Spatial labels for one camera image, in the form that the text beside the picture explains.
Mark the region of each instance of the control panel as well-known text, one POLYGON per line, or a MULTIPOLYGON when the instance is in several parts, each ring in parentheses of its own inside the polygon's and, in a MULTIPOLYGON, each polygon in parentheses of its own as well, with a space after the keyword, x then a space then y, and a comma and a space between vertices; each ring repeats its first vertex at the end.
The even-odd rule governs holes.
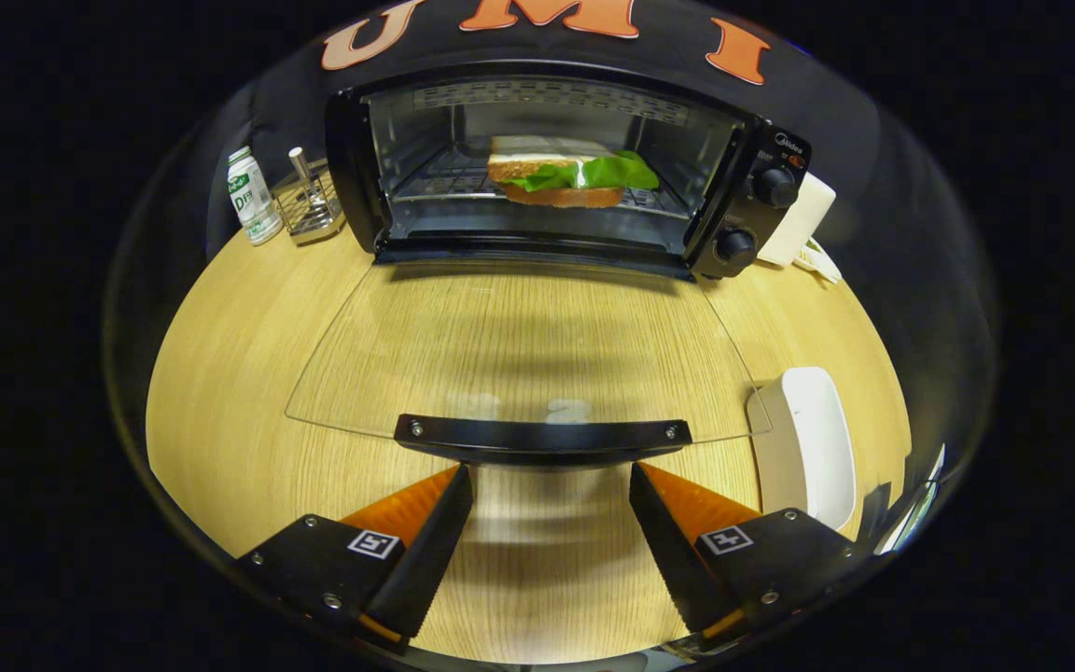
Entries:
POLYGON ((731 196, 712 240, 690 260, 691 271, 704 277, 732 277, 751 264, 799 197, 811 144, 772 124, 760 128, 751 142, 751 169, 731 196))

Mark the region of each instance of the oven knob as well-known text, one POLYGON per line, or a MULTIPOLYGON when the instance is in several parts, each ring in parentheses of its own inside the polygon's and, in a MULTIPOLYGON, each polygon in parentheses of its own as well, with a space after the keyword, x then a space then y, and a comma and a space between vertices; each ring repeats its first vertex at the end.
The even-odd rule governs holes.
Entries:
POLYGON ((776 209, 789 209, 799 197, 794 175, 782 169, 769 169, 754 177, 754 194, 763 203, 776 209))
POLYGON ((716 242, 716 256, 722 262, 735 262, 742 266, 754 263, 754 251, 758 248, 758 242, 747 230, 736 229, 722 233, 716 242))

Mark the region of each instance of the lettuce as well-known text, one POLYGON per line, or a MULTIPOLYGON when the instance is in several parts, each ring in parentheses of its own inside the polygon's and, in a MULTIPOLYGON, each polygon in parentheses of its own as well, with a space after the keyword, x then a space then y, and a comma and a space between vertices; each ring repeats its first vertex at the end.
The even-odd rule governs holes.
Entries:
POLYGON ((613 157, 591 159, 573 167, 542 166, 521 180, 504 180, 526 191, 543 188, 658 188, 658 175, 636 156, 636 152, 622 149, 613 157))

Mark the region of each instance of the orange letter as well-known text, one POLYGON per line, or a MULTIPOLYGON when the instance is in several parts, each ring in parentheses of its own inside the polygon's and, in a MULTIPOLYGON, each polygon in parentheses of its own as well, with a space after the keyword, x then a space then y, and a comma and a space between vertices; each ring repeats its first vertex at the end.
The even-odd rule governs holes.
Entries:
POLYGON ((769 49, 769 44, 729 22, 712 17, 712 23, 720 26, 720 47, 707 55, 707 62, 749 84, 765 84, 765 77, 758 72, 758 62, 760 51, 769 49))
POLYGON ((385 18, 385 27, 384 30, 379 31, 379 38, 358 49, 350 49, 350 46, 355 44, 355 33, 368 23, 368 18, 363 18, 357 25, 346 26, 341 31, 329 35, 326 39, 326 51, 321 54, 321 68, 328 69, 328 71, 341 71, 343 68, 361 63, 392 46, 400 39, 400 35, 405 33, 405 29, 408 27, 408 17, 414 13, 415 5, 421 3, 426 3, 426 0, 408 0, 408 3, 397 4, 396 8, 385 10, 385 13, 379 14, 385 18))
POLYGON ((533 25, 548 25, 559 14, 578 4, 575 13, 562 19, 562 25, 584 32, 612 34, 614 38, 636 38, 632 25, 633 0, 481 0, 474 17, 459 25, 464 30, 490 30, 508 27, 517 17, 508 12, 508 4, 516 4, 533 25))

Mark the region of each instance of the white box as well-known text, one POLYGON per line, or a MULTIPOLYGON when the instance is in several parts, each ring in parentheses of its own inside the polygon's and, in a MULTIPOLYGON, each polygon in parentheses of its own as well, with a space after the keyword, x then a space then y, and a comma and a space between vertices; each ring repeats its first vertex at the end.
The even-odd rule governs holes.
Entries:
POLYGON ((762 511, 798 507, 840 530, 857 505, 852 439, 836 384, 818 366, 788 369, 746 403, 762 511), (771 427, 765 425, 769 418, 771 427))
POLYGON ((816 232, 825 214, 836 200, 836 191, 828 187, 816 175, 803 175, 803 184, 799 186, 799 199, 786 210, 777 229, 769 241, 758 251, 758 259, 778 266, 790 266, 799 248, 816 232))

